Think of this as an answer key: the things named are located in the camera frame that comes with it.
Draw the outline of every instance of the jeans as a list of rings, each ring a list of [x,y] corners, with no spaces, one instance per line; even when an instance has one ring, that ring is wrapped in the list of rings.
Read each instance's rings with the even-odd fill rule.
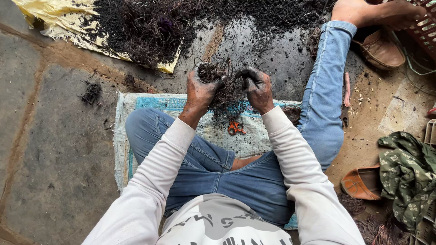
[[[317,59],[303,95],[297,128],[325,171],[339,153],[344,140],[341,115],[345,60],[357,28],[347,22],[330,21],[321,28]],[[141,163],[174,119],[152,108],[133,111],[126,120],[127,137]],[[235,152],[195,136],[170,189],[165,215],[171,215],[194,197],[220,193],[237,199],[264,220],[278,226],[294,213],[286,198],[280,165],[273,151],[247,166],[230,171]]]

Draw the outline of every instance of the hand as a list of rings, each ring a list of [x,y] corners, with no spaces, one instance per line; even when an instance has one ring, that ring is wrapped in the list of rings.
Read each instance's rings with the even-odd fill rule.
[[[215,97],[218,88],[227,81],[227,76],[222,76],[210,83],[203,83],[199,77],[200,67],[203,62],[196,63],[188,75],[186,83],[187,100],[179,119],[197,128],[198,121],[208,111],[208,106]]]
[[[267,74],[249,66],[240,69],[235,77],[244,79],[248,101],[261,115],[274,108],[271,79]]]

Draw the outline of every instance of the stone floor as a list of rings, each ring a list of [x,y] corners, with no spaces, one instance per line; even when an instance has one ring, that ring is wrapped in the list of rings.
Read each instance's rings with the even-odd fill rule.
[[[303,42],[300,30],[285,34],[271,50],[259,54],[247,41],[253,38],[249,24],[236,21],[227,28],[200,30],[202,38],[193,43],[190,57],[178,61],[173,76],[155,74],[47,39],[29,30],[10,0],[0,0],[0,5],[1,244],[80,244],[119,196],[108,127],[115,118],[116,91],[129,90],[123,84],[125,74],[140,78],[138,84],[146,91],[185,93],[185,71],[198,58],[216,52],[230,55],[235,69],[247,62],[270,74],[276,99],[301,101],[313,65],[307,50],[297,51]],[[347,171],[377,162],[377,138],[396,130],[422,137],[426,111],[435,99],[411,86],[405,68],[372,70],[353,51],[346,71],[357,88],[352,111],[359,114],[351,117],[352,128],[346,129],[344,146],[327,171],[337,191]],[[428,83],[417,76],[411,79]],[[98,105],[80,101],[85,80],[102,85]],[[365,99],[359,105],[360,94]],[[368,203],[362,217],[377,212],[381,217],[385,207],[386,203]]]

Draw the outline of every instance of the green patterned fabric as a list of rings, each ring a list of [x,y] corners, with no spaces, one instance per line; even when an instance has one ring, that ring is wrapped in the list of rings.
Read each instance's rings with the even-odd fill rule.
[[[415,233],[436,199],[436,150],[402,131],[380,138],[378,144],[393,149],[380,153],[381,196],[394,200],[394,216]]]

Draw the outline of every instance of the white long-sleeve shirt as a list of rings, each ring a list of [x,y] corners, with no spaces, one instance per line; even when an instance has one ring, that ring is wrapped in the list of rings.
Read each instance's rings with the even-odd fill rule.
[[[288,188],[287,198],[295,201],[301,244],[364,245],[333,184],[281,108],[262,119]],[[168,192],[194,136],[195,131],[177,118],[83,244],[292,244],[285,231],[221,194],[201,195],[186,203],[166,220],[159,237]]]

